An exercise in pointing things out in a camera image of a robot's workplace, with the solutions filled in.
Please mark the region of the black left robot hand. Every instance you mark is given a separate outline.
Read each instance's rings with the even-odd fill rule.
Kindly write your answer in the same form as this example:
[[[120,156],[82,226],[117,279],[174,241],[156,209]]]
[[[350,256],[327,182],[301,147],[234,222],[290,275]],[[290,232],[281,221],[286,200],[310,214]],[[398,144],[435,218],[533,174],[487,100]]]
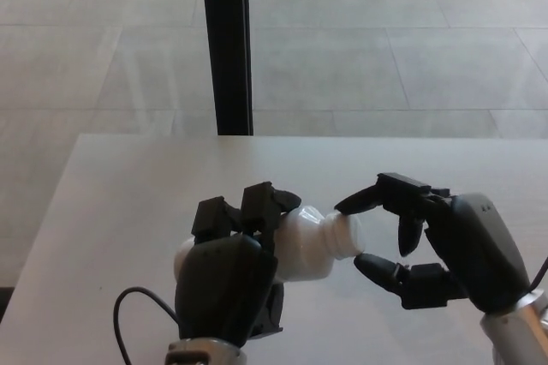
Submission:
[[[271,182],[245,188],[240,207],[222,196],[199,203],[194,243],[176,276],[180,338],[215,338],[241,348],[282,330],[274,234],[300,205],[298,195]]]

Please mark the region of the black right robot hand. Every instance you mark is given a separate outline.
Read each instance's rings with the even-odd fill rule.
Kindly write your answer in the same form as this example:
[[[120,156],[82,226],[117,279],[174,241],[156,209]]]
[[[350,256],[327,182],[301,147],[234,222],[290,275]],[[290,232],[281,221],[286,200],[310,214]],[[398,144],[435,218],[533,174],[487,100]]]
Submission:
[[[511,307],[532,289],[524,261],[509,229],[484,194],[452,195],[397,173],[380,173],[374,185],[336,204],[353,215],[381,206],[398,217],[402,257],[426,236],[440,261],[404,266],[378,255],[354,258],[358,271],[399,296],[407,310],[441,308],[468,299],[481,312]]]

